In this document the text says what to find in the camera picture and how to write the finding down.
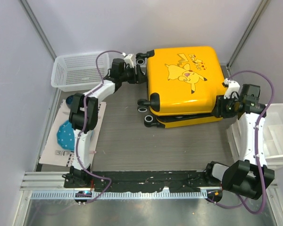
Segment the yellow cartoon hard-shell suitcase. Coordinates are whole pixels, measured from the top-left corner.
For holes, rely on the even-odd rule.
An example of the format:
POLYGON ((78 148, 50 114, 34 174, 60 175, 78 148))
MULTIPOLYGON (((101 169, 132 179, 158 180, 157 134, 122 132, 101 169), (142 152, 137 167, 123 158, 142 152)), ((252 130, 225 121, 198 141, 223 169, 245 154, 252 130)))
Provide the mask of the yellow cartoon hard-shell suitcase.
POLYGON ((138 109, 148 109, 146 127, 175 128, 222 120, 213 110, 225 94, 224 75, 217 53, 210 46, 158 48, 136 54, 146 63, 148 99, 138 109))

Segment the white perforated plastic basket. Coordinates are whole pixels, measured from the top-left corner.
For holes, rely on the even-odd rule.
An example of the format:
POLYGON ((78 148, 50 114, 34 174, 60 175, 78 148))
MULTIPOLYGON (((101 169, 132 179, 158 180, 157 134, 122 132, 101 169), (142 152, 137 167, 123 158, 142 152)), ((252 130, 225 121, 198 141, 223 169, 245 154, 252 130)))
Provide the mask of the white perforated plastic basket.
POLYGON ((110 67, 108 53, 99 52, 58 56, 53 65, 51 86, 63 92, 90 90, 101 83, 110 67))

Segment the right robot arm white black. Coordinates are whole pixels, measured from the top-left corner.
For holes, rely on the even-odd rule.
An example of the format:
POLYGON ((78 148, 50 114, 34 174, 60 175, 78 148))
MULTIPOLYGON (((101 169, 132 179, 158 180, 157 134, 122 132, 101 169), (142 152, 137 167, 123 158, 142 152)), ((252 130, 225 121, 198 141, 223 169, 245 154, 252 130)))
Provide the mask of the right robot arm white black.
POLYGON ((275 178, 263 153, 266 106, 259 103, 260 86, 244 84, 240 93, 227 87, 225 95, 217 96, 212 114, 217 118, 237 117, 241 131, 239 159, 231 166, 208 163, 203 179, 209 186, 221 183, 224 190, 257 200, 275 178))

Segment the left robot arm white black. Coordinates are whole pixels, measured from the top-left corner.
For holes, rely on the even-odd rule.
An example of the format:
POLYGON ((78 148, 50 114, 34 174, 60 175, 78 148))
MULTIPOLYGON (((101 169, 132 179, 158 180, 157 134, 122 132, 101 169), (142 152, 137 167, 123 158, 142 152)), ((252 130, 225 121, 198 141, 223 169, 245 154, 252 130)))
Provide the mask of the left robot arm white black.
POLYGON ((90 144, 99 119, 99 104, 114 94, 123 82, 139 84, 145 82, 145 79, 141 68, 135 65, 135 56, 129 54, 123 59, 115 58, 109 74, 95 88, 74 95, 69 121, 74 130, 75 151, 69 173, 62 176, 65 188, 85 188, 91 184, 90 144))

